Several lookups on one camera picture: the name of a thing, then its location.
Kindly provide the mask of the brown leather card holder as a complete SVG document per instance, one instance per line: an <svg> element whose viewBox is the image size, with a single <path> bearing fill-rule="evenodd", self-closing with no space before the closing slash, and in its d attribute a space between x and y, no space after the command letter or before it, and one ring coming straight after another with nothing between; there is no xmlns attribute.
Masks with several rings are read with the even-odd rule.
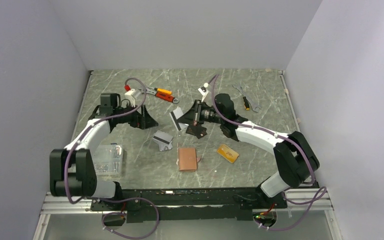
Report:
<svg viewBox="0 0 384 240"><path fill-rule="evenodd" d="M177 153L177 165L180 172L195 172L198 169L198 158L195 148L180 147Z"/></svg>

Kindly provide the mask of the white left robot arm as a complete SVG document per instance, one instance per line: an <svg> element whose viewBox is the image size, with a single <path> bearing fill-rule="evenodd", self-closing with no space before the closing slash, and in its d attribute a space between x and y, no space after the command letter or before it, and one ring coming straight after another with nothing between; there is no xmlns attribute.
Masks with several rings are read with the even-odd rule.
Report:
<svg viewBox="0 0 384 240"><path fill-rule="evenodd" d="M119 209L124 196L119 182L98 180L93 153L119 124L146 130L157 127L145 105L121 105L120 94L103 93L86 127L70 144L49 155L50 192L54 197L104 199L111 210Z"/></svg>

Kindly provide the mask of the silver magnetic stripe card stack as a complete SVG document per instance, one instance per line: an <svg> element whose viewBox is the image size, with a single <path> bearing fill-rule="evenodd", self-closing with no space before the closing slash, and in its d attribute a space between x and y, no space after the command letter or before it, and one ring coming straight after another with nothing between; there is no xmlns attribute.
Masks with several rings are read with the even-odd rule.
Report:
<svg viewBox="0 0 384 240"><path fill-rule="evenodd" d="M157 143L160 152L169 151L173 148L173 136L158 130L153 136L152 140Z"/></svg>

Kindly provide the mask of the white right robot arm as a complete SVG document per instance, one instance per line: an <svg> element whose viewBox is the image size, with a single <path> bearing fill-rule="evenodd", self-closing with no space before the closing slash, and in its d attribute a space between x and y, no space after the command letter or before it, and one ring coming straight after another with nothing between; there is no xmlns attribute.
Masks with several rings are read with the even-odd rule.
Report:
<svg viewBox="0 0 384 240"><path fill-rule="evenodd" d="M234 102L226 93L217 94L212 103L209 106L195 100L192 107L177 121L186 124L186 132L198 139L207 134L207 129L203 127L205 122L218 124L227 138L251 144L274 156L277 172L264 180L255 194L256 203L260 207L269 207L275 201L275 196L306 184L308 178L314 177L320 162L301 132L287 134L254 124L236 113Z"/></svg>

